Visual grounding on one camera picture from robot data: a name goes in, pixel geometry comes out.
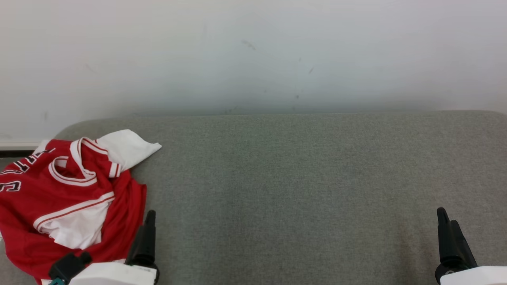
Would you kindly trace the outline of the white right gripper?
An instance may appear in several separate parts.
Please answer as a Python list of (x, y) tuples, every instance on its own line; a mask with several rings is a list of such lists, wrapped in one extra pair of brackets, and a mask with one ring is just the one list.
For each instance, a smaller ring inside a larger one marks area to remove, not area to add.
[(459, 223), (456, 220), (450, 220), (443, 207), (437, 209), (437, 219), (440, 263), (445, 266), (456, 263), (458, 247), (464, 265), (473, 267), (459, 271), (439, 265), (435, 271), (435, 278), (439, 285), (505, 285), (507, 283), (505, 266), (478, 267)]

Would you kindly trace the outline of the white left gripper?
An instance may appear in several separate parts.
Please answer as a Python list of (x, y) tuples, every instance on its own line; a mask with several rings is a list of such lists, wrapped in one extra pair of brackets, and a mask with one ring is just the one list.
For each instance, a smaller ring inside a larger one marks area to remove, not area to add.
[[(70, 285), (156, 285), (160, 271), (155, 261), (156, 211), (149, 210), (137, 230), (126, 263), (92, 263), (69, 282)], [(144, 262), (134, 261), (142, 241)]]

